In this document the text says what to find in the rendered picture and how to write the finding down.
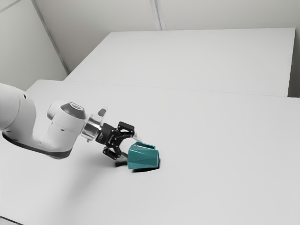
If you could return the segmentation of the teal faceted mug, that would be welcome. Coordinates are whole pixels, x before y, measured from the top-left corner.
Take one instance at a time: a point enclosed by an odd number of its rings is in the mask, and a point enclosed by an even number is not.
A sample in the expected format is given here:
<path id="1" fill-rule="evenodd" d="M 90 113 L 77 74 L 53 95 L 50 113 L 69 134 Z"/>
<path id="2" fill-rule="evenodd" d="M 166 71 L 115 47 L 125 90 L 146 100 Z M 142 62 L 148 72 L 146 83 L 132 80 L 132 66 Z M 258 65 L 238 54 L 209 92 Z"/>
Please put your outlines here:
<path id="1" fill-rule="evenodd" d="M 136 142 L 128 149 L 127 165 L 131 170 L 158 168 L 159 162 L 159 151 L 153 145 Z"/>

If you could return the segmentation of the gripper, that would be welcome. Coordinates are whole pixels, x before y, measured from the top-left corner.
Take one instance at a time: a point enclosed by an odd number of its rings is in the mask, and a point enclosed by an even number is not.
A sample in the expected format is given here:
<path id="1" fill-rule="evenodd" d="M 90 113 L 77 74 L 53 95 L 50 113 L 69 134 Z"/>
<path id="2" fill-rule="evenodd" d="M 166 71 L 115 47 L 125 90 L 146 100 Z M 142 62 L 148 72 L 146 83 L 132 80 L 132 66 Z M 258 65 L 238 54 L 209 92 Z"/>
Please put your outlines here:
<path id="1" fill-rule="evenodd" d="M 116 140 L 124 140 L 127 138 L 133 138 L 138 142 L 142 142 L 142 138 L 135 132 L 134 126 L 120 121 L 118 123 L 117 129 L 107 123 L 104 123 L 101 126 L 101 129 L 95 141 L 104 145 L 102 153 L 112 160 L 127 160 L 128 154 L 121 151 L 120 141 Z"/>

